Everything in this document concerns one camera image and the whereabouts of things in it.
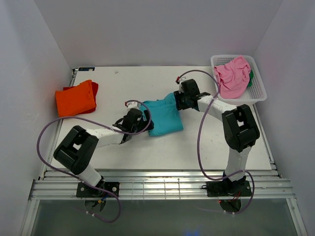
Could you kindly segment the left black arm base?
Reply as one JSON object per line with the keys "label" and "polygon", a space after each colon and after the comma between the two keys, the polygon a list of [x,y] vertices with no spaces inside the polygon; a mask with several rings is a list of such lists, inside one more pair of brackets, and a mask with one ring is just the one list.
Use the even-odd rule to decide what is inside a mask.
{"label": "left black arm base", "polygon": [[[104,189],[115,194],[117,197],[119,196],[120,183],[119,182],[101,182],[97,186],[97,188]],[[95,188],[89,187],[86,184],[79,182],[76,190],[77,198],[102,198],[105,196],[113,197],[108,193],[104,193],[101,190],[97,190]]]}

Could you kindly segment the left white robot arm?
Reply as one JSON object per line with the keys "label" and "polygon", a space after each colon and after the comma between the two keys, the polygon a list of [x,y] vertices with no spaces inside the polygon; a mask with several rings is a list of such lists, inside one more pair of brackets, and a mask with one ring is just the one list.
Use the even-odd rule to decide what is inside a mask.
{"label": "left white robot arm", "polygon": [[87,190],[93,196],[104,192],[103,177],[90,164],[97,148],[121,145],[135,133],[154,128],[151,113],[131,108],[127,114],[113,124],[114,128],[84,129],[76,125],[67,133],[54,151],[53,157],[72,174],[87,183]]}

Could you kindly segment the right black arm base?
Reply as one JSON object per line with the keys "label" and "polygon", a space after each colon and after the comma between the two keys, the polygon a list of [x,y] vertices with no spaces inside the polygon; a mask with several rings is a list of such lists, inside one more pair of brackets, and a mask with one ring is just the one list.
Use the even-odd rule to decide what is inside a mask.
{"label": "right black arm base", "polygon": [[208,181],[201,186],[201,189],[206,190],[208,197],[250,197],[252,195],[248,181],[236,185],[223,181]]}

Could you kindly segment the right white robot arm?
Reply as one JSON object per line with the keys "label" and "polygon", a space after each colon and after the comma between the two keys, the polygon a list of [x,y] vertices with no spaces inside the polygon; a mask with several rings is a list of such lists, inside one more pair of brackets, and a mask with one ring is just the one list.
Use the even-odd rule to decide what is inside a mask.
{"label": "right white robot arm", "polygon": [[192,108],[203,113],[203,120],[211,115],[222,122],[224,139],[229,147],[227,166],[221,178],[211,179],[218,193],[234,195],[248,183],[245,168],[248,155],[260,137],[260,132],[248,105],[230,105],[207,92],[201,93],[194,79],[176,82],[174,92],[177,110]]}

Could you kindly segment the turquoise t shirt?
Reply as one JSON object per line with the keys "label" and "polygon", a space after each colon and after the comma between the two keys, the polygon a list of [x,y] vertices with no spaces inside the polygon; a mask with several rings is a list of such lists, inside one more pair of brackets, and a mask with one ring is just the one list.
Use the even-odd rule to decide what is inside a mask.
{"label": "turquoise t shirt", "polygon": [[150,137],[160,137],[184,129],[173,93],[168,94],[164,99],[148,100],[143,103],[149,108],[154,123],[154,128],[149,130]]}

